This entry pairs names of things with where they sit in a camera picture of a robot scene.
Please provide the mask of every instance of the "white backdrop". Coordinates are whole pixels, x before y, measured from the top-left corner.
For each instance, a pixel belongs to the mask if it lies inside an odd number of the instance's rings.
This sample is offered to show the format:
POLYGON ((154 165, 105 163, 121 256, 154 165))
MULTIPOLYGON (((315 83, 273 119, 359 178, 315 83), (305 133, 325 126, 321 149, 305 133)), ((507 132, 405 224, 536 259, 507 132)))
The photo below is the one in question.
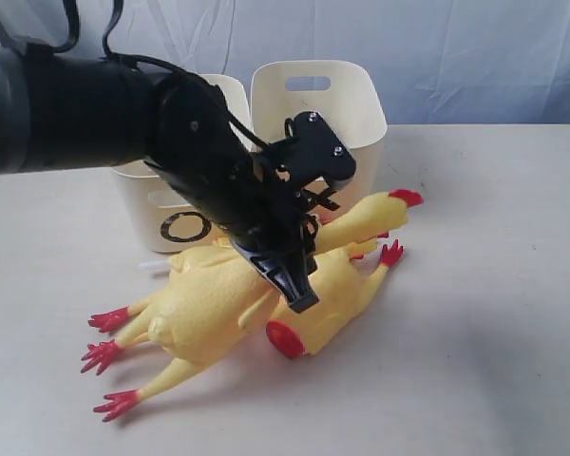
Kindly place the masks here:
MULTIPOLYGON (((111 0, 79 1, 99 56, 111 0)), ((63 41, 61 0, 0 0, 11 32, 63 41)), ((247 87, 278 60, 365 67, 392 124, 570 123, 570 0, 127 0, 114 48, 247 87)))

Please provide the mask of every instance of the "cable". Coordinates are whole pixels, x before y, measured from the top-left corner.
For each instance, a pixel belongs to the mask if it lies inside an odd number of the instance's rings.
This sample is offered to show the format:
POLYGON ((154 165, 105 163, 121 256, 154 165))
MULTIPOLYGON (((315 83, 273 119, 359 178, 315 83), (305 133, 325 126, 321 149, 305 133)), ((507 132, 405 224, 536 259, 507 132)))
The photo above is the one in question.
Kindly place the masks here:
MULTIPOLYGON (((110 16, 110 20, 102 36, 102 47, 104 48, 104 54, 107 60, 120 61, 125 65, 130 65, 133 67, 136 66, 137 64, 148 64, 148 65, 153 65, 155 67, 161 67, 169 71, 172 71, 190 81, 198 82, 199 87, 201 87, 203 90, 206 90, 206 87, 204 85, 205 82, 198 74, 186 71, 185 69, 177 65, 170 64, 169 62, 165 62, 164 60, 157 59, 155 57, 148 57, 145 55, 136 55, 136 54, 120 54, 112 51, 108 43, 108 38, 112 30, 118 25, 119 21, 121 20, 121 17, 123 15, 123 9, 124 9, 124 0, 113 0, 112 15, 110 16)), ((216 103, 217 107, 226 116, 228 122, 234 125, 243 136, 245 136, 249 141, 251 141, 256 146, 260 147, 263 150, 266 150, 270 147, 269 144, 258 138, 245 125, 243 125, 241 121, 237 119, 237 117, 232 112, 230 112, 228 108, 224 108, 221 104, 218 104, 212 94, 208 93, 208 95, 209 98, 216 103)))
POLYGON ((53 48, 53 53, 55 54, 74 49, 80 39, 80 14, 78 13, 76 0, 63 0, 63 4, 67 17, 67 39, 62 45, 53 48))

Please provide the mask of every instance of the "table surface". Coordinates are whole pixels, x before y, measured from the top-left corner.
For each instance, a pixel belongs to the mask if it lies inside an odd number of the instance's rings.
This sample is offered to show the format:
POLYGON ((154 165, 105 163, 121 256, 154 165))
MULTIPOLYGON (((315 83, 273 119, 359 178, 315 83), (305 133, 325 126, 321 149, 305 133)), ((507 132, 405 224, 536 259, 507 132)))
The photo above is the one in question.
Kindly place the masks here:
POLYGON ((0 177, 0 455, 570 456, 570 125, 397 125, 376 190, 421 191, 372 307, 317 357, 263 334, 104 424, 107 392, 167 362, 81 375, 90 314, 164 276, 109 171, 0 177))

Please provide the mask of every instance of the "white plastic basket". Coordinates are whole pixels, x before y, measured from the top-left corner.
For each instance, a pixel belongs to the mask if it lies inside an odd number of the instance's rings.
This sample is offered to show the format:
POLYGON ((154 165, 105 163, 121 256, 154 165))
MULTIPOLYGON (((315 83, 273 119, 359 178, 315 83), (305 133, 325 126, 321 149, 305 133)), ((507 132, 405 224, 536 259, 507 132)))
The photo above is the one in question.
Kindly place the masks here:
MULTIPOLYGON (((371 192, 384 150, 387 120, 370 75, 356 64, 290 61, 268 64, 256 71, 251 115, 255 133, 262 140, 282 139, 284 120, 303 111, 318 112, 357 163, 353 181, 332 197, 340 209, 334 213, 321 207, 315 210, 319 215, 337 217, 371 192)), ((309 189, 318 193, 325 187, 320 180, 309 189)))
MULTIPOLYGON (((228 108, 251 128, 245 88, 236 79, 223 75, 202 75, 221 88, 228 108)), ((236 131, 243 144, 251 144, 236 131)), ((142 161, 112 168, 124 205, 142 243, 160 253, 181 252, 196 245, 209 244, 222 235, 142 161)))

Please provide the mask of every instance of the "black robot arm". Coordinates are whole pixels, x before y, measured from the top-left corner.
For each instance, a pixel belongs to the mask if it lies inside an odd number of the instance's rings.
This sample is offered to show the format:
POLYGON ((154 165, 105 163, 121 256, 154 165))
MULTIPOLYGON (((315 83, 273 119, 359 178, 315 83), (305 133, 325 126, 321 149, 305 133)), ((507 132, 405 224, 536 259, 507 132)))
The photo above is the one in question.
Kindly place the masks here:
MULTIPOLYGON (((64 4, 68 17, 72 8, 77 16, 75 1, 64 4)), ((60 47, 20 40, 0 50, 0 174, 144 160, 231 239, 292 309, 308 309, 317 302, 308 280, 316 267, 309 212, 320 201, 337 208, 329 196, 352 179, 351 154, 318 113, 284 120, 283 139, 266 143, 199 75, 113 52, 107 37, 122 8, 115 0, 102 60, 61 55, 77 41, 71 28, 60 47), (247 150, 234 129, 258 151, 247 150), (305 189, 317 179, 328 184, 321 199, 305 189)))

